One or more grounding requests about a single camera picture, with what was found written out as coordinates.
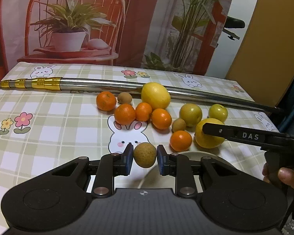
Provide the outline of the right human hand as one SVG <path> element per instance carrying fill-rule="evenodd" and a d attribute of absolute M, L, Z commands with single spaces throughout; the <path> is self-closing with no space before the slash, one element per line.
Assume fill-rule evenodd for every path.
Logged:
<path fill-rule="evenodd" d="M 280 181 L 294 189 L 294 170 L 289 168 L 280 168 L 278 172 Z"/>

